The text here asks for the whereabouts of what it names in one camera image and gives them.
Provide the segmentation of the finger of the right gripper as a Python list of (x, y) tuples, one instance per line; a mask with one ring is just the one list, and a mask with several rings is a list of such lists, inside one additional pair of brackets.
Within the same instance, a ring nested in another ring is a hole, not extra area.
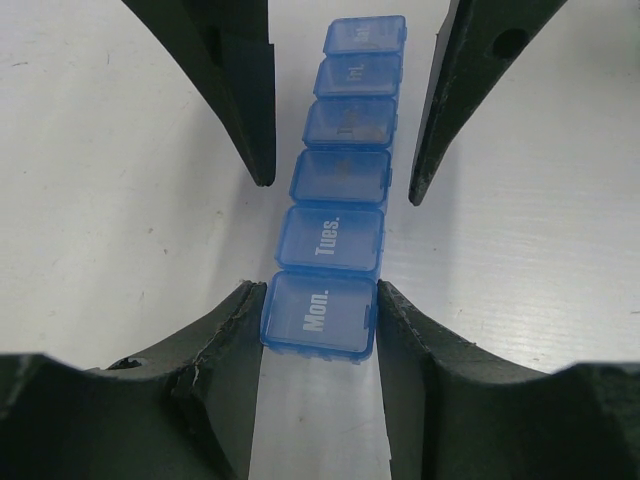
[(276, 176), (275, 49), (265, 0), (125, 0), (229, 134), (259, 187)]
[(564, 0), (457, 0), (436, 35), (408, 198), (422, 203), (444, 156)]

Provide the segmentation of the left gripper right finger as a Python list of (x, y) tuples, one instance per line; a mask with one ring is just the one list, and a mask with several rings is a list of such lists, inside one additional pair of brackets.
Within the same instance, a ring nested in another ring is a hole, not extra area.
[(639, 367), (545, 374), (467, 341), (378, 285), (377, 350), (395, 479), (635, 479)]

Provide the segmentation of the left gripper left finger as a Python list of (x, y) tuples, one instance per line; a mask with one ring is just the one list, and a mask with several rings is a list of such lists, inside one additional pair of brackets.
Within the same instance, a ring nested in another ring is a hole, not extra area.
[(266, 287), (246, 281), (211, 312), (108, 368), (1, 358), (5, 479), (245, 479)]

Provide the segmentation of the blue weekly pill organizer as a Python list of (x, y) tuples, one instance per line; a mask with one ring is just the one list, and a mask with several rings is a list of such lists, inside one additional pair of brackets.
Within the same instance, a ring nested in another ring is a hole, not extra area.
[(262, 311), (272, 351), (353, 363), (372, 352), (406, 39), (401, 15), (328, 27)]

